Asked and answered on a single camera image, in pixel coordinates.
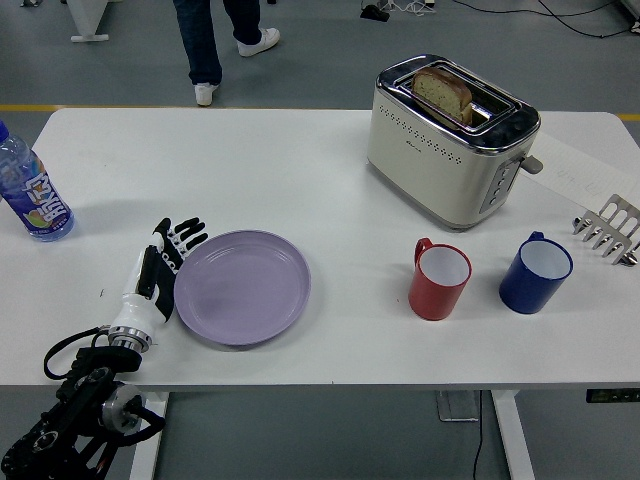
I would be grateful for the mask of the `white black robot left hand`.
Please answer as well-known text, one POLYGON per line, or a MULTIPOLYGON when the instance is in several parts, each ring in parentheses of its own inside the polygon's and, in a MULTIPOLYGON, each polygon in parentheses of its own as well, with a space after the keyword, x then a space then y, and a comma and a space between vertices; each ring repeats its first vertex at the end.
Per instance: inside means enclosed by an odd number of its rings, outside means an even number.
POLYGON ((207 239, 205 223, 194 217, 174 225, 165 218, 141 251, 122 295, 122 308, 108 332, 111 344, 139 344, 145 350, 156 329, 174 310, 174 284, 187 257, 207 239))

